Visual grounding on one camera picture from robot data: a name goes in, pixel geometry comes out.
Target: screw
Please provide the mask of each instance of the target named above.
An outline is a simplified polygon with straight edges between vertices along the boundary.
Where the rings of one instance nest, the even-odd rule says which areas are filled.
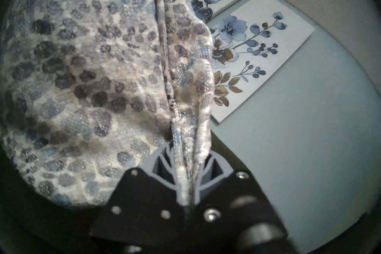
[[[249,174],[247,174],[244,171],[239,171],[239,172],[236,173],[236,175],[237,175],[237,177],[239,179],[247,179],[247,178],[249,178]]]
[[[112,206],[111,212],[113,212],[115,215],[119,215],[122,212],[122,209],[118,206]]]
[[[214,222],[221,217],[221,212],[215,208],[206,209],[204,212],[204,219],[206,222]]]
[[[163,211],[161,211],[161,217],[162,217],[163,219],[169,219],[169,218],[171,218],[171,213],[170,213],[170,211],[168,211],[168,210],[163,210]]]

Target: flower stem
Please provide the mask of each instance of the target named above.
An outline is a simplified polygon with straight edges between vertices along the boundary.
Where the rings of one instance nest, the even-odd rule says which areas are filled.
[[[229,87],[229,85],[221,85],[221,82],[219,82],[217,85],[215,85],[215,87],[217,87],[217,86]]]
[[[275,23],[276,23],[278,20],[279,20],[279,19],[276,19],[276,20],[274,21],[274,23],[273,23],[271,26],[264,28],[262,31],[260,31],[259,33],[255,34],[255,35],[254,35],[253,37],[251,37],[250,39],[247,39],[245,42],[243,42],[243,43],[241,43],[241,44],[239,44],[239,45],[233,47],[233,49],[236,49],[237,47],[239,47],[239,46],[241,46],[241,45],[243,45],[243,44],[246,44],[247,41],[249,41],[249,40],[255,38],[256,36],[258,36],[258,35],[260,35],[261,33],[263,33],[265,30],[268,30],[269,28],[273,27],[273,26],[275,25]]]
[[[247,64],[245,65],[245,67],[243,68],[243,70],[241,70],[241,72],[239,73],[239,75],[241,75],[242,73],[245,73],[245,72],[247,72],[249,69],[247,69],[245,72],[244,72],[244,70],[245,70],[245,68],[247,67]]]
[[[261,51],[260,53],[258,53],[258,55],[260,55],[260,54],[262,54],[263,52],[270,52],[271,50],[267,50],[267,48],[266,48],[266,50],[263,50],[263,51]],[[252,53],[252,52],[237,52],[237,54],[242,54],[242,53]]]
[[[244,76],[244,75],[252,75],[252,74],[255,74],[256,72],[251,72],[251,73],[247,73],[247,74],[244,74],[244,73],[241,73],[239,75],[235,75],[235,76]]]

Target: table surface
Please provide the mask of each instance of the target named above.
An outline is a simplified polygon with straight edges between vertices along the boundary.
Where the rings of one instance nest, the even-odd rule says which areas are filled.
[[[212,119],[211,129],[251,170],[300,252],[307,253],[345,231],[377,199],[381,99],[330,34],[278,1],[315,31],[222,123]]]

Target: brown leaf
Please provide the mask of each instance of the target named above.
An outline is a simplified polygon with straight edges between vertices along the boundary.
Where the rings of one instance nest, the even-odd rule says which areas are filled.
[[[222,42],[220,39],[217,39],[215,42],[214,42],[214,46],[217,48],[217,50],[220,49],[220,46],[221,46]]]
[[[221,80],[222,74],[220,71],[214,73],[214,84],[217,85],[218,82]]]
[[[225,82],[227,82],[229,79],[230,79],[230,72],[224,74],[224,76],[223,76],[222,79],[221,79],[221,83],[225,83]]]
[[[233,86],[233,85],[235,85],[235,84],[237,84],[238,83],[238,81],[239,81],[239,79],[240,79],[240,77],[235,77],[235,78],[232,78],[230,81],[229,81],[229,85],[230,86]]]
[[[229,86],[229,89],[231,91],[233,91],[234,93],[241,93],[242,92],[242,90],[237,88],[236,86]]]
[[[229,48],[224,49],[224,55],[227,60],[231,60],[233,58],[233,52]]]
[[[214,102],[215,102],[217,105],[219,105],[219,106],[222,105],[222,102],[219,101],[217,97],[214,98]]]
[[[223,86],[217,86],[214,89],[214,95],[217,95],[217,96],[226,96],[228,93],[229,93],[228,90]]]
[[[226,97],[220,97],[220,100],[225,106],[229,106],[229,100]]]

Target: fabric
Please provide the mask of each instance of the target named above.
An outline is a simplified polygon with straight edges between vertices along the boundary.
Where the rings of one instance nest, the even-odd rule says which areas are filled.
[[[211,35],[188,0],[12,0],[0,36],[1,143],[38,194],[103,205],[172,137],[192,204],[214,85]]]
[[[247,169],[213,132],[211,135],[211,150],[221,154],[235,170]],[[101,208],[71,210],[47,201],[27,186],[0,149],[1,206],[4,208],[5,215],[15,219],[31,235],[39,237],[64,253],[98,253],[95,243],[88,236],[88,232],[100,214]],[[16,232],[6,231],[4,234],[2,236],[0,230],[0,240],[2,241],[7,238],[12,238],[13,241],[16,239],[26,240],[26,237]],[[25,251],[14,251],[14,253],[24,254]]]

